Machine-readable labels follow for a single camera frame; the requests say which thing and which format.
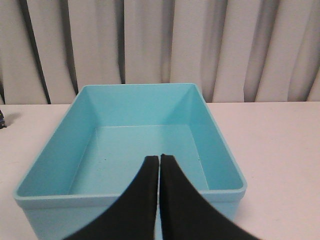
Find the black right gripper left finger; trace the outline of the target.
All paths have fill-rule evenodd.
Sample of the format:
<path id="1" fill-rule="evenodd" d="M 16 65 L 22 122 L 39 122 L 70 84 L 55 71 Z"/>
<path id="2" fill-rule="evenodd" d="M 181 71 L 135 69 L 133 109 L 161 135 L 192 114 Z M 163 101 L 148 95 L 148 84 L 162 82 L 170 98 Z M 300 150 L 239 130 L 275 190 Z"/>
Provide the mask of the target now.
<path id="1" fill-rule="evenodd" d="M 159 157 L 146 156 L 121 196 L 67 240 L 153 240 L 158 204 Z"/>

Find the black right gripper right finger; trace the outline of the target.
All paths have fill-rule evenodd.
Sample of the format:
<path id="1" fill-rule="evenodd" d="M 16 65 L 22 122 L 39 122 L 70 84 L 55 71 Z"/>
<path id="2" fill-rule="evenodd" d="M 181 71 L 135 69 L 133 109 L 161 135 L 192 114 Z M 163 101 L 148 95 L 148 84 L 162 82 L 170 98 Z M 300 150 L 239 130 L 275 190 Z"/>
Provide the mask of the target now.
<path id="1" fill-rule="evenodd" d="M 201 196 L 173 155 L 161 155 L 159 180 L 159 210 L 164 240 L 256 239 Z"/>

